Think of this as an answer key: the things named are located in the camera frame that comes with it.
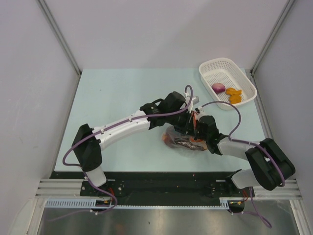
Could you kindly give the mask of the fake purple onion half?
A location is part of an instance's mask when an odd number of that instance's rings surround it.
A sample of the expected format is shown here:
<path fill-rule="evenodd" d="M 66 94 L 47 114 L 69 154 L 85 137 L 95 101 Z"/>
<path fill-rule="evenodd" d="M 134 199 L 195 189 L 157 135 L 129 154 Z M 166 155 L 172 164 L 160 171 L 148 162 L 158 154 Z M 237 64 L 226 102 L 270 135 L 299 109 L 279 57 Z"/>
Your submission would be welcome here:
<path fill-rule="evenodd" d="M 225 86 L 221 83 L 215 83 L 211 86 L 211 88 L 216 94 L 223 93 L 226 90 Z"/>

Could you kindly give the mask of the fake orange chicken nuggets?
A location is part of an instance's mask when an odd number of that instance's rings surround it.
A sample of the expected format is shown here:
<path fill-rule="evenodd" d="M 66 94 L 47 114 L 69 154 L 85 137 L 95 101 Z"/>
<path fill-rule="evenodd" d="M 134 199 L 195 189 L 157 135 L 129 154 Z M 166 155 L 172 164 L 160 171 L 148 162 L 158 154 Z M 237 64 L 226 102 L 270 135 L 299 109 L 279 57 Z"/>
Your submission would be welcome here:
<path fill-rule="evenodd" d="M 231 104 L 237 104 L 242 101 L 242 90 L 236 90 L 234 88 L 228 88 L 225 90 L 225 93 L 229 95 L 229 102 Z"/>

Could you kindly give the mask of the clear orange zip bag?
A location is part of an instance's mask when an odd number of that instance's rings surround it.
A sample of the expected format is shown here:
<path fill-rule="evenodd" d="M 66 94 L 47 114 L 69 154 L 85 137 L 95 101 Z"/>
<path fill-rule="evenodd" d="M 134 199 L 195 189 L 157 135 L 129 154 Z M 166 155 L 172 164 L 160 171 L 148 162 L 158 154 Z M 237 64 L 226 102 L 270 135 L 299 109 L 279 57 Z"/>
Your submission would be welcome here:
<path fill-rule="evenodd" d="M 170 119 L 169 126 L 162 135 L 162 141 L 179 152 L 204 152 L 208 150 L 204 140 L 196 137 L 197 113 L 185 112 Z"/>

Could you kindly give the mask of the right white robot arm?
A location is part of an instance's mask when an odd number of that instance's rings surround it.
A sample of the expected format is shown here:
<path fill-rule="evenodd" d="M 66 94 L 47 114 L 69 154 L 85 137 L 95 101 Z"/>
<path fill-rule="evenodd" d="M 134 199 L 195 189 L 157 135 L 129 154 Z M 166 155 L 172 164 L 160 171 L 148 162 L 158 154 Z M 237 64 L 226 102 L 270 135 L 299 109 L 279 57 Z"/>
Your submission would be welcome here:
<path fill-rule="evenodd" d="M 260 142 L 231 139 L 219 132 L 212 116 L 201 116 L 194 124 L 195 137 L 205 141 L 212 154 L 249 162 L 250 169 L 240 169 L 230 175 L 230 181 L 225 184 L 230 196 L 238 196 L 244 188 L 255 186 L 272 191 L 283 187 L 286 180 L 295 174 L 295 166 L 271 138 Z"/>

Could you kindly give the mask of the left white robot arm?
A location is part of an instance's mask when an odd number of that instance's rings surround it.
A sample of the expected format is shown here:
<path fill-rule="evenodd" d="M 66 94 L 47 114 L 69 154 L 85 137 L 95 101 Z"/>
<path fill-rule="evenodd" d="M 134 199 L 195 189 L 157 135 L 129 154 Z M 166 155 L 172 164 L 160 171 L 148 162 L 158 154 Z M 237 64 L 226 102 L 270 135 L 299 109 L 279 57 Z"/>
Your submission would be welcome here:
<path fill-rule="evenodd" d="M 186 132 L 192 120 L 192 107 L 199 102 L 197 96 L 187 92 L 171 92 L 165 99 L 146 103 L 125 119 L 100 127 L 80 126 L 72 143 L 74 154 L 82 171 L 91 181 L 91 190 L 104 195 L 108 190 L 107 178 L 102 170 L 102 151 L 111 144 L 130 135 L 161 127 L 168 123 Z"/>

